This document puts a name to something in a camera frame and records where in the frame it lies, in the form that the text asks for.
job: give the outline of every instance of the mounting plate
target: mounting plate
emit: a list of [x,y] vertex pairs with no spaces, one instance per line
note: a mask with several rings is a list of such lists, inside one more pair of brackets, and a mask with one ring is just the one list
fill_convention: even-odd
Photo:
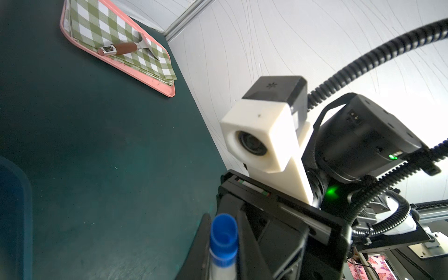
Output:
[[440,246],[427,248],[422,243],[409,245],[411,249],[419,258],[433,258],[438,256],[443,256],[448,254],[448,236],[441,232],[433,233],[434,237],[440,243]]

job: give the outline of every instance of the blue bin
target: blue bin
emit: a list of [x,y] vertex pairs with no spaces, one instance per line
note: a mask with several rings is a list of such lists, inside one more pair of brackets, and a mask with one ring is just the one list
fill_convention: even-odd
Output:
[[30,182],[0,156],[0,280],[31,280],[32,226]]

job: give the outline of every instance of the blue cap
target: blue cap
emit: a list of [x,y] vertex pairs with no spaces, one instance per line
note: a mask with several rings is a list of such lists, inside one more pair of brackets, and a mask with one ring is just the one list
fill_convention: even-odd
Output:
[[217,215],[210,230],[210,253],[213,263],[219,267],[228,267],[235,262],[237,251],[237,221],[229,214]]

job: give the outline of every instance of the metal bracket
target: metal bracket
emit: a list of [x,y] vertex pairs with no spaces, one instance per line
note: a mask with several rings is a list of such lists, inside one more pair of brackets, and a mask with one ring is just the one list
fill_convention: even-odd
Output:
[[419,258],[433,258],[438,256],[443,256],[448,254],[448,236],[441,232],[432,233],[436,242],[440,245],[435,247],[427,247],[425,244],[414,244],[408,246]]
[[434,236],[434,233],[432,233],[431,229],[427,225],[423,225],[422,228],[426,231],[426,233],[431,238],[430,241],[422,243],[422,244],[428,249],[440,246],[439,241],[437,241],[437,238]]

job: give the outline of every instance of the camera lens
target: camera lens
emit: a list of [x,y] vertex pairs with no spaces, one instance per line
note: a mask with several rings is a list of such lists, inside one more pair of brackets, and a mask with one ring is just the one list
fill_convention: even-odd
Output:
[[254,155],[264,155],[267,153],[266,147],[254,135],[244,131],[240,131],[238,135],[241,145],[250,153]]

